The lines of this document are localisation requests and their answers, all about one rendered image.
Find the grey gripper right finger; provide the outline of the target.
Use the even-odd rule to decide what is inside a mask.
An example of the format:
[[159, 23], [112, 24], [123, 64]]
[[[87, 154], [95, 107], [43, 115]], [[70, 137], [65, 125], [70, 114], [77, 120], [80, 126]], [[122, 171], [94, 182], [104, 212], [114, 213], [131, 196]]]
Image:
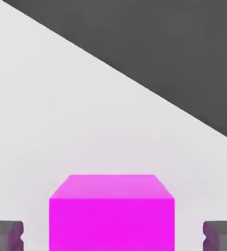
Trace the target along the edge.
[[205, 221], [202, 229], [203, 251], [227, 251], [227, 221]]

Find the small magenta cube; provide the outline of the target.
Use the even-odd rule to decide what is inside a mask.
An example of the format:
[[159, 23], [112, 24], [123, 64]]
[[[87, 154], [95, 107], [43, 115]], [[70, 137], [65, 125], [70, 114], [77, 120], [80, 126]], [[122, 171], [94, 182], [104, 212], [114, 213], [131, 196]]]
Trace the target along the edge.
[[49, 251], [175, 251], [175, 200], [155, 175], [70, 175], [49, 199]]

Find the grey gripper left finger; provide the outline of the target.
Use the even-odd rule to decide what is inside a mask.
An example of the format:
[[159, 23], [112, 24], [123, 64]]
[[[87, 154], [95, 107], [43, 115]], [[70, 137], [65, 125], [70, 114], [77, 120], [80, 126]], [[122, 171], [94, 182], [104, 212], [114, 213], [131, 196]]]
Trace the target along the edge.
[[22, 221], [0, 221], [0, 251], [24, 251]]

